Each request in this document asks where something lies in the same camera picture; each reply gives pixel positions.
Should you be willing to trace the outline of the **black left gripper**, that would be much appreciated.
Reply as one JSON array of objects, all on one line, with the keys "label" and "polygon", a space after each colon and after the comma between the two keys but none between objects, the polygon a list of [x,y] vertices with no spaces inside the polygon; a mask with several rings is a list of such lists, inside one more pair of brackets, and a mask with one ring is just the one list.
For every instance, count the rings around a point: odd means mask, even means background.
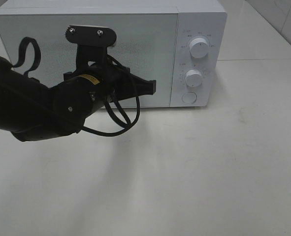
[{"label": "black left gripper", "polygon": [[117,41],[114,30],[107,27],[70,25],[65,31],[68,42],[77,44],[76,69],[64,74],[67,83],[82,83],[91,98],[102,103],[116,103],[138,96],[153,95],[156,80],[144,80],[130,73],[108,55],[107,47]]}]

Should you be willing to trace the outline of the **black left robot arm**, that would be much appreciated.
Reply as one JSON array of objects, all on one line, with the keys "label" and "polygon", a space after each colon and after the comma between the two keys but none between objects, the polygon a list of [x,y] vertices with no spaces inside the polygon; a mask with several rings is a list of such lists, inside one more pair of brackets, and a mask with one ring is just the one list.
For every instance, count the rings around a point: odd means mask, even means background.
[{"label": "black left robot arm", "polygon": [[24,64],[29,45],[34,49],[30,71],[39,67],[41,51],[34,38],[21,40],[16,64],[0,56],[0,129],[19,141],[48,140],[80,131],[119,136],[136,124],[120,101],[156,92],[156,81],[133,75],[108,54],[117,40],[114,30],[71,25],[65,37],[77,45],[76,69],[51,88],[28,72],[15,71]]}]

